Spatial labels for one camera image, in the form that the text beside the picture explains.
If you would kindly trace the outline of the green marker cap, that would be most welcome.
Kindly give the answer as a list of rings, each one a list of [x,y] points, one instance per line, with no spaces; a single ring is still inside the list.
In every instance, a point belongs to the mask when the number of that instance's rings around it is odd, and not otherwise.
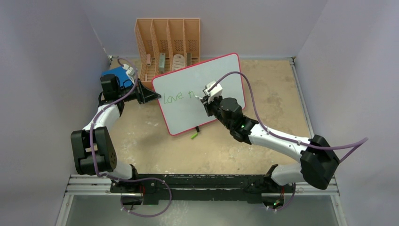
[[[198,132],[191,136],[191,139],[194,139],[198,135]]]

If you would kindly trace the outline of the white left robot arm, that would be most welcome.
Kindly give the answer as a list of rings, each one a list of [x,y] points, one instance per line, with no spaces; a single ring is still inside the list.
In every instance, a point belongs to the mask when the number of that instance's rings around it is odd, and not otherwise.
[[[118,161],[109,130],[121,117],[125,102],[136,100],[145,104],[161,95],[145,87],[139,79],[124,87],[116,75],[107,74],[100,78],[100,82],[103,91],[94,118],[83,129],[71,134],[75,168],[80,175],[106,176],[122,181],[122,187],[133,193],[140,188],[137,170],[131,164]]]

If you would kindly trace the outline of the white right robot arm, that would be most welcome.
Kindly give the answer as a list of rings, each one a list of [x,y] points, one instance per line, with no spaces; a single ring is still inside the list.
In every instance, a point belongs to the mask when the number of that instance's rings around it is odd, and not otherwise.
[[[327,189],[340,161],[328,142],[319,135],[296,137],[266,127],[245,116],[237,100],[231,97],[208,97],[201,100],[209,117],[214,116],[237,141],[272,149],[296,161],[290,165],[273,165],[265,175],[265,188],[271,192],[290,183],[306,182]]]

